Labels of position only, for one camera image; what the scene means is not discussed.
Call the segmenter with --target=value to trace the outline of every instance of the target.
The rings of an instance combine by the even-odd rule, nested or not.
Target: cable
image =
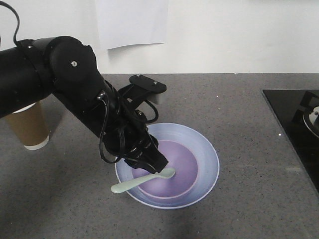
[[[114,161],[110,161],[108,160],[103,152],[103,136],[104,136],[104,131],[106,128],[106,124],[109,118],[109,100],[107,99],[107,96],[105,95],[106,101],[104,101],[104,99],[100,99],[100,101],[102,101],[104,103],[105,106],[105,116],[104,116],[104,121],[103,121],[103,125],[102,125],[102,129],[101,129],[101,133],[100,133],[100,137],[99,137],[99,151],[100,151],[100,156],[101,158],[107,162],[107,163],[117,163],[121,160],[122,157],[118,157],[116,160]]]
[[[137,116],[135,116],[134,114],[130,114],[135,120],[137,120],[138,122],[141,122],[141,123],[153,123],[155,121],[157,121],[159,119],[159,112],[158,110],[156,109],[156,107],[151,103],[149,102],[148,100],[144,100],[145,103],[147,103],[151,108],[152,110],[154,111],[155,113],[155,117],[153,119],[148,119],[148,120],[141,120],[140,118],[138,118]],[[125,103],[122,103],[122,106],[123,108],[125,109],[125,111],[127,113],[130,112],[130,110],[128,109],[128,107],[125,105]]]
[[[16,20],[17,20],[17,26],[16,26],[16,29],[15,29],[15,32],[14,32],[14,35],[13,35],[13,42],[15,43],[16,46],[18,46],[18,42],[16,41],[16,34],[18,33],[18,30],[19,30],[19,27],[20,27],[20,18],[19,18],[19,15],[18,13],[14,10],[14,8],[12,6],[10,6],[8,3],[4,2],[4,1],[0,1],[0,5],[2,6],[5,6],[6,8],[10,9],[15,17],[16,17]]]

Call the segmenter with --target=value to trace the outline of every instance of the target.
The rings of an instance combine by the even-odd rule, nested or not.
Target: spoon
[[[154,178],[164,178],[169,179],[175,174],[174,168],[165,168],[160,173],[148,174],[139,178],[135,178],[129,181],[125,181],[123,183],[115,184],[111,187],[111,191],[113,193],[123,193],[131,188],[139,186],[142,183],[150,181]]]

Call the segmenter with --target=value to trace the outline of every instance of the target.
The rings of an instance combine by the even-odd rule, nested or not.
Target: black robotic arm
[[[100,154],[108,163],[124,158],[132,168],[160,172],[168,163],[146,123],[158,112],[148,101],[166,86],[143,75],[116,90],[97,70],[94,52],[73,37],[16,41],[0,51],[0,118],[55,95],[100,139]],[[155,111],[147,120],[137,107],[146,102]],[[102,144],[114,156],[109,161]]]

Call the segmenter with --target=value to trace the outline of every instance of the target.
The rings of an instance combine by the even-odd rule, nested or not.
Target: bowl rim
[[[184,204],[184,205],[180,205],[180,206],[173,206],[173,207],[166,207],[166,206],[157,206],[157,205],[153,205],[153,204],[150,204],[150,203],[147,203],[147,202],[144,202],[143,200],[137,198],[136,196],[134,196],[132,193],[130,193],[130,191],[126,191],[132,198],[134,198],[136,201],[144,204],[144,205],[147,205],[149,207],[152,207],[152,208],[157,208],[157,209],[180,209],[180,208],[185,208],[185,207],[188,207],[188,206],[191,206],[197,202],[199,202],[200,200],[202,200],[203,198],[205,198],[210,192],[211,190],[214,188],[215,184],[217,183],[217,180],[218,180],[218,177],[219,177],[219,170],[220,170],[220,164],[219,164],[219,158],[218,158],[218,154],[215,150],[215,148],[213,147],[213,145],[211,144],[211,142],[205,137],[203,136],[200,132],[188,127],[188,126],[185,126],[185,125],[182,125],[182,124],[177,124],[177,123],[153,123],[153,124],[150,124],[148,126],[151,126],[151,125],[159,125],[159,124],[170,124],[170,125],[177,125],[177,126],[181,126],[181,127],[185,127],[185,128],[188,128],[189,130],[192,130],[193,132],[195,132],[196,134],[199,134],[204,140],[206,140],[209,145],[211,146],[213,152],[215,153],[216,155],[216,161],[217,161],[217,174],[216,174],[216,178],[215,178],[215,181],[212,183],[211,187],[207,190],[206,193],[204,193],[201,197],[199,197],[198,199],[190,202],[190,203],[187,203],[187,204]],[[121,183],[121,180],[119,178],[119,175],[118,175],[118,171],[117,171],[117,163],[115,164],[115,173],[116,173],[116,177],[117,179],[119,180],[119,182]]]

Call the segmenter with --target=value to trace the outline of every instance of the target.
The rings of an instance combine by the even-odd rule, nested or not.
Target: bowl
[[[149,133],[159,141],[159,151],[168,165],[176,169],[170,179],[153,179],[130,189],[135,200],[159,209],[178,209],[203,199],[214,187],[219,174],[219,161],[212,144],[199,132],[180,124],[155,123]],[[115,165],[119,182],[149,174],[133,169],[124,160]]]

